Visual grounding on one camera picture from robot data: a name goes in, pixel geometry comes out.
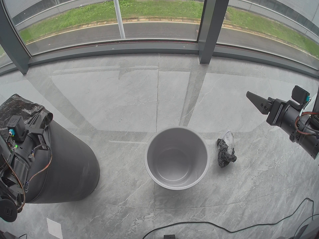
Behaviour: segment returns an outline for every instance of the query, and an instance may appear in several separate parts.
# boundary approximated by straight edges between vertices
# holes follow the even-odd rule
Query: tile floor
[[[14,223],[0,220],[0,229],[28,233],[28,239],[142,238],[179,221],[211,221],[236,230],[276,222],[305,197],[315,200],[318,213],[318,161],[269,126],[246,98],[249,90],[288,100],[295,85],[317,93],[317,80],[292,71],[222,58],[199,65],[191,55],[91,57],[34,66],[25,76],[0,76],[0,103],[18,93],[43,104],[92,148],[101,168],[99,184],[86,199],[26,204]],[[173,125],[199,132],[211,155],[206,176],[182,191],[158,186],[144,166],[148,140]],[[238,159],[221,169],[215,142],[227,129],[234,133]],[[191,224],[146,239],[289,238],[311,209],[305,202],[278,225],[236,234]]]

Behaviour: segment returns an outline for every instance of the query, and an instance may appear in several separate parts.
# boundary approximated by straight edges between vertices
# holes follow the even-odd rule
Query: crumpled plastic bag
[[[222,139],[217,139],[218,165],[221,168],[227,166],[229,162],[235,162],[237,160],[234,145],[234,136],[231,131],[227,131]]]
[[[26,124],[36,113],[41,115],[40,128],[46,129],[53,120],[53,114],[45,109],[44,106],[24,99],[18,94],[13,94],[0,106],[0,134],[5,139],[8,137],[7,124],[11,116],[22,116]]]

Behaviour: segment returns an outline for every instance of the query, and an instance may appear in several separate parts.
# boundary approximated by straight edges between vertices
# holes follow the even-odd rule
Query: black cylinder
[[[297,142],[303,149],[305,149],[312,157],[315,159],[319,152],[319,140],[315,135],[304,135],[296,132],[295,130],[295,121],[299,116],[299,111],[289,106],[285,115],[282,118],[280,127],[290,136],[292,136],[293,140]],[[307,127],[314,128],[312,125],[309,116],[301,117],[301,122]],[[309,129],[305,128],[302,125],[299,125],[298,129],[302,132],[312,133]]]
[[[62,203],[84,199],[93,192],[100,168],[91,148],[52,121],[48,126],[52,162],[30,181],[27,203]],[[37,150],[28,179],[46,166],[47,151]]]

